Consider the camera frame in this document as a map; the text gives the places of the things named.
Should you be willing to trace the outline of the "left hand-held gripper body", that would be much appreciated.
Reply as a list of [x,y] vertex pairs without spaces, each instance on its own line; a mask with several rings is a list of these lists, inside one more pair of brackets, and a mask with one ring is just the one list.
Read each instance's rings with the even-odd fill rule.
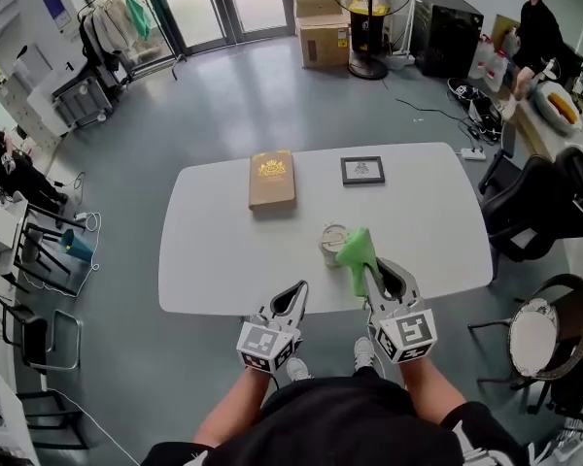
[[277,323],[277,314],[262,307],[243,323],[236,351],[247,368],[276,372],[294,355],[300,338],[299,325],[285,330]]

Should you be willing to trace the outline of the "green cloth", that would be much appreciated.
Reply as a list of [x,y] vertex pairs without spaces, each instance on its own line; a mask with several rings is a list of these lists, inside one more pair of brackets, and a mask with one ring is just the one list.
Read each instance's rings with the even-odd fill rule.
[[344,245],[335,255],[335,260],[338,265],[347,267],[350,270],[353,291],[356,297],[366,298],[368,295],[364,279],[366,267],[369,268],[373,276],[378,278],[378,281],[382,280],[372,237],[366,227],[358,228],[348,234]]

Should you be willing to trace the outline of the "paper cup with lid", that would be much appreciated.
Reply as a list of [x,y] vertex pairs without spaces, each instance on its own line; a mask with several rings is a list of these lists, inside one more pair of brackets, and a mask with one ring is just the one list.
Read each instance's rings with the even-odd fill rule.
[[329,268],[340,266],[336,257],[346,245],[346,241],[351,234],[351,230],[338,223],[328,224],[320,237],[318,248],[324,257],[324,261]]

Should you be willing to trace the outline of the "person's left white shoe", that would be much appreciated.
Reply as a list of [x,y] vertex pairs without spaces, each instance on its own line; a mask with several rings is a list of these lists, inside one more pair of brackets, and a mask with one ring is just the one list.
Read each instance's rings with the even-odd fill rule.
[[293,383],[312,379],[307,365],[297,357],[291,357],[287,361],[286,371]]

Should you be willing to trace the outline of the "person's right white shoe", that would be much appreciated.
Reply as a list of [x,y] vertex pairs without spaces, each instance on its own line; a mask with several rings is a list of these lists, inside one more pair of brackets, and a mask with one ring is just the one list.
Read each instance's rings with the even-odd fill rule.
[[355,371],[374,369],[375,350],[367,337],[360,337],[354,345]]

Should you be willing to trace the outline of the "person's black clothing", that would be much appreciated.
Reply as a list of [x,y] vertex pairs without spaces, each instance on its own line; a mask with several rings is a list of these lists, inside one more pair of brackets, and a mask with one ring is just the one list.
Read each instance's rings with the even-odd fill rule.
[[481,403],[435,424],[409,394],[378,376],[290,383],[256,422],[216,447],[166,442],[141,466],[530,466],[528,454]]

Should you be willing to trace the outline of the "white seat cushion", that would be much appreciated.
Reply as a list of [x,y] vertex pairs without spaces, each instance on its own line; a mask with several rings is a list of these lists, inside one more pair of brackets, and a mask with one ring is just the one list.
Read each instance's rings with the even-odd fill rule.
[[508,333],[509,355],[523,377],[535,377],[550,362],[559,323],[555,308],[546,300],[534,298],[511,319]]

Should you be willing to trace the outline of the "dark wicker chair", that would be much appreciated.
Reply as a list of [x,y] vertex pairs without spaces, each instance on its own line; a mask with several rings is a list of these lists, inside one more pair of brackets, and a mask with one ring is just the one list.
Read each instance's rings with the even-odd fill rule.
[[[559,333],[555,350],[546,368],[535,377],[528,378],[521,376],[512,364],[508,333],[511,319],[522,306],[534,298],[544,299],[555,308]],[[503,378],[479,378],[477,384],[508,384],[512,390],[518,391],[535,383],[542,383],[538,401],[527,408],[529,414],[535,415],[546,402],[552,385],[565,379],[583,361],[583,279],[573,274],[554,276],[543,283],[530,299],[523,300],[518,310],[509,318],[469,324],[467,328],[471,333],[491,326],[502,326],[507,329],[506,351],[510,364],[509,374]]]

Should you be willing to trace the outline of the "black stool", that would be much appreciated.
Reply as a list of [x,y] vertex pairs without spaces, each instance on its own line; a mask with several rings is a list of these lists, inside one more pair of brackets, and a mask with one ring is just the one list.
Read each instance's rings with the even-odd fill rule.
[[71,275],[71,270],[55,258],[50,250],[44,246],[44,242],[55,244],[59,242],[61,234],[58,231],[53,231],[43,226],[29,223],[26,225],[22,234],[24,240],[23,245],[21,246],[21,260],[24,263],[37,263],[49,273],[51,268],[45,263],[45,261],[49,261],[66,275]]

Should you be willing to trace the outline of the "white folding rack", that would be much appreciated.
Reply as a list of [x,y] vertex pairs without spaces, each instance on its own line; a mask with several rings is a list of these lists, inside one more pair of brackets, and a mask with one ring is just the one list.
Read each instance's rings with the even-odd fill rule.
[[394,42],[395,49],[392,52],[392,56],[403,57],[406,60],[408,60],[411,57],[410,48],[412,42],[415,6],[416,6],[415,0],[410,0],[407,6],[408,12],[405,26],[401,32],[401,36],[397,38]]

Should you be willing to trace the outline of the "black bin yellow lid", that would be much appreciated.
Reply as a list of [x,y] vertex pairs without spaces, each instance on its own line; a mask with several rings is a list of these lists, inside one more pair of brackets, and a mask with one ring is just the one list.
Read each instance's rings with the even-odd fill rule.
[[386,5],[374,4],[370,16],[366,2],[357,1],[351,5],[349,12],[353,51],[370,50],[379,53],[382,50],[384,19],[389,9]]

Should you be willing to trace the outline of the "small cardboard box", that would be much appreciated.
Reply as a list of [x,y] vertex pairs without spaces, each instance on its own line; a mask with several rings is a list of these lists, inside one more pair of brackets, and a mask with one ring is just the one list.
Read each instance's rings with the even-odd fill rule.
[[340,15],[343,10],[342,0],[294,0],[296,18]]

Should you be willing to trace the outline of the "glass entrance door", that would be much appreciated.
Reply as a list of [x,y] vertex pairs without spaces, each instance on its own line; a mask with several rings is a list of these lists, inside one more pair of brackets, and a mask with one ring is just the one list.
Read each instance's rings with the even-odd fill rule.
[[186,56],[294,34],[293,0],[152,0],[172,50]]

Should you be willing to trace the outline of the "white locker cabinet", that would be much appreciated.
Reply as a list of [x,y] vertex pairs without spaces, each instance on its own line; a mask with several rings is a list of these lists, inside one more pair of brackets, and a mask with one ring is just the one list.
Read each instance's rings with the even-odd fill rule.
[[52,154],[70,129],[54,107],[53,93],[63,74],[54,70],[35,44],[17,55],[13,73],[0,87],[0,102],[40,150]]

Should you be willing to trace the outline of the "clothes rack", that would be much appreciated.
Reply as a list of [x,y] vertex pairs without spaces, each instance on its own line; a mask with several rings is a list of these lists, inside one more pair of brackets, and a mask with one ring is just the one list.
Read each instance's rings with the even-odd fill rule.
[[92,0],[80,9],[81,40],[123,85],[166,68],[177,79],[187,58],[174,49],[150,1],[139,1],[151,21],[148,41],[137,34],[124,0]]

